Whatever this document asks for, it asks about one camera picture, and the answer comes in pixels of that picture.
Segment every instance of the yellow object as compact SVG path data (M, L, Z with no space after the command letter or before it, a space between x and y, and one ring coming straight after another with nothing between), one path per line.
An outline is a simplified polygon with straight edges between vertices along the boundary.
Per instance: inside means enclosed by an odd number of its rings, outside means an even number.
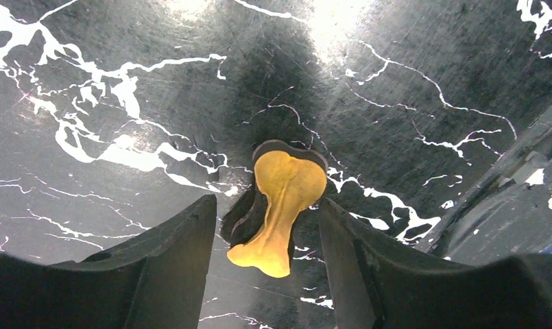
M227 257L242 267L254 266L274 278L290 274L288 245L301 211L316 202L326 188L326 173L310 160L283 151L263 154L254 165L256 184L267 198L263 225L247 243L234 246Z

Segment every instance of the yellow bone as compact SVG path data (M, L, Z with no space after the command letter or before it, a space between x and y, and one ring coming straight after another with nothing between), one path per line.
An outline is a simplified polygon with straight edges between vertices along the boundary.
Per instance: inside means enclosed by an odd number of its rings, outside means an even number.
M274 278L290 274L288 245L301 211L316 202L326 188L326 173L315 162L284 151L263 154L254 165L256 184L267 198L263 225L247 243L227 253L232 263L254 266Z

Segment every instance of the marble table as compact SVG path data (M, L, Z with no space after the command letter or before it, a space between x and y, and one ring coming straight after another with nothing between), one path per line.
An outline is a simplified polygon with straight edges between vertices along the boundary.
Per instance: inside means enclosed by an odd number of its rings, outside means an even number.
M552 103L552 0L0 0L0 252L81 260L201 195L221 216L277 138L415 245ZM291 275L226 258L201 328L334 328L318 217Z

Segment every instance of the bone-shaped object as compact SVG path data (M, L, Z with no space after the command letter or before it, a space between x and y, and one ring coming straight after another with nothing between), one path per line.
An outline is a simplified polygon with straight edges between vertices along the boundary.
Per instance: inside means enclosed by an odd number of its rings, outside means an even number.
M294 155L301 156L307 152L285 146ZM315 154L311 152L309 158L314 158ZM325 167L312 160L274 150L259 156L254 174L258 189L267 198L264 223L247 243L235 245L229 250L227 257L235 265L257 267L269 276L283 278L290 274L288 245L292 225L298 214L324 193Z

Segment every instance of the black marble surface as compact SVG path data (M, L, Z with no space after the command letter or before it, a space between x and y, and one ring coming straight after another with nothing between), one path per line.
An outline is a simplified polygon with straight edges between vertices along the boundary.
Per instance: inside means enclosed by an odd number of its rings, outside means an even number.
M0 251L81 260L282 139L414 245L552 102L552 1L0 0ZM212 255L201 328L333 328L314 212L283 279Z

